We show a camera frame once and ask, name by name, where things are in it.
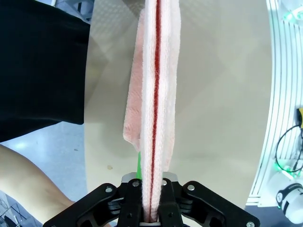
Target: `black cable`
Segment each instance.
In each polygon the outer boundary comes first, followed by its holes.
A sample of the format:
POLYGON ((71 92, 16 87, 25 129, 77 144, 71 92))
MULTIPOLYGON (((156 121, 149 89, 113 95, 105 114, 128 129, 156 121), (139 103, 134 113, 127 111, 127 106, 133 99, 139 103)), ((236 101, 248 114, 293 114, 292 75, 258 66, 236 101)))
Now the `black cable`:
POLYGON ((299 156, 298 156, 298 158, 297 158, 297 161, 296 161, 296 163, 295 163, 295 165, 294 165, 292 171, 290 171, 290 170, 285 170, 285 169, 283 169, 283 168, 280 166, 279 161, 278 161, 278 157, 277 157, 278 147, 279 147, 279 144, 280 144, 281 140, 283 139, 283 137, 284 137, 289 131, 291 131, 292 129, 294 129, 294 128, 296 128, 296 127, 300 127, 300 125, 298 124, 298 125, 295 125, 295 126, 289 128, 289 129, 287 129, 287 131, 280 137, 278 143, 276 144, 276 152, 275 152, 276 163, 277 163, 277 165, 280 167, 280 169, 282 169, 282 170, 284 170, 284 171, 286 171, 286 172, 288 172, 288 173, 295 173, 295 172, 301 171, 301 170, 303 169, 303 165, 302 165, 300 168, 296 169, 296 168, 297 168, 297 165, 298 165, 298 162, 299 162, 299 160, 300 160, 300 158, 301 158, 301 154, 303 153, 303 130, 301 129, 302 145, 301 145, 300 154, 299 154, 299 156))

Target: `beige tabletop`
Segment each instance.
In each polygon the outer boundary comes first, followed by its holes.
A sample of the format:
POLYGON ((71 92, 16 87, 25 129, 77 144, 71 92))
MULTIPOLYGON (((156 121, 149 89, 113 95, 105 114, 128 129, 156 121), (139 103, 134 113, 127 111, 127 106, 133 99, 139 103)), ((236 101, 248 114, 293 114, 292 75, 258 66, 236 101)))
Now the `beige tabletop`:
MULTIPOLYGON (((95 0, 86 74, 88 190, 119 185, 137 153, 123 122, 143 0, 95 0)), ((176 143, 170 172, 244 208, 258 167, 271 93, 265 0, 180 0, 176 143)))

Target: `black shirt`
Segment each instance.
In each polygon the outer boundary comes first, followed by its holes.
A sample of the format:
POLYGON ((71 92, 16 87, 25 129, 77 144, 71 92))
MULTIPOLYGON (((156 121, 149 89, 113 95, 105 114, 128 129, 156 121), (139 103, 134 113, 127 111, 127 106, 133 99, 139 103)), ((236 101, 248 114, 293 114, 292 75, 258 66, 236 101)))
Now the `black shirt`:
POLYGON ((0 142, 82 124, 89 25, 35 0, 0 0, 0 142))

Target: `forearm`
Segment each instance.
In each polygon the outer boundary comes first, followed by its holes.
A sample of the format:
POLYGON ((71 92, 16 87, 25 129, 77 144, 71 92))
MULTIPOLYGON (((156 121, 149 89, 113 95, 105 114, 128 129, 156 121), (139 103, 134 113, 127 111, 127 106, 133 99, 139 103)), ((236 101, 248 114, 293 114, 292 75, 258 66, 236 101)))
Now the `forearm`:
POLYGON ((0 145, 0 190, 45 223, 70 205, 56 185, 31 161, 0 145))

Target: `folded towel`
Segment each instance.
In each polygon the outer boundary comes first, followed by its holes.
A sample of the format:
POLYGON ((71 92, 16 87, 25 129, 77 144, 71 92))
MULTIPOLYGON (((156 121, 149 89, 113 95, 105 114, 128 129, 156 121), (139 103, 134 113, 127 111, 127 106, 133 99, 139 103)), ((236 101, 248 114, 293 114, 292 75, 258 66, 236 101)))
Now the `folded towel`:
POLYGON ((126 106, 124 138, 142 152, 143 209, 156 222, 162 173, 175 139, 175 101, 180 45, 178 0, 146 0, 137 30, 126 106))

